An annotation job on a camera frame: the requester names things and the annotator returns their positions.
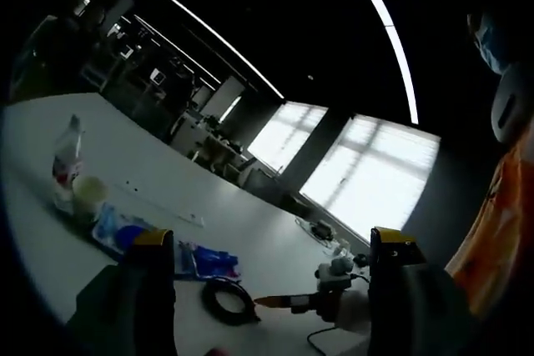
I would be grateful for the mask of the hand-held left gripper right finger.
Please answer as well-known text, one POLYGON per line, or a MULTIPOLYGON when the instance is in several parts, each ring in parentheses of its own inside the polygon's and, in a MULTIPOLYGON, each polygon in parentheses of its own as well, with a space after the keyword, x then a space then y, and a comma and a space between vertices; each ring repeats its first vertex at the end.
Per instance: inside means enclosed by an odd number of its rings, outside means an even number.
POLYGON ((476 320, 465 292, 398 230, 370 231, 370 355, 462 355, 476 320))

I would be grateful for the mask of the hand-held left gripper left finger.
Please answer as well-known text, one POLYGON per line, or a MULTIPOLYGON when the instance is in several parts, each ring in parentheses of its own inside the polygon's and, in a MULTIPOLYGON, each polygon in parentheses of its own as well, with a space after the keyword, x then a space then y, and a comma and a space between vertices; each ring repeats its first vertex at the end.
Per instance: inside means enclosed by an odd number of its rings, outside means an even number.
POLYGON ((66 327, 87 355, 174 355, 174 235, 145 231, 77 295, 66 327))

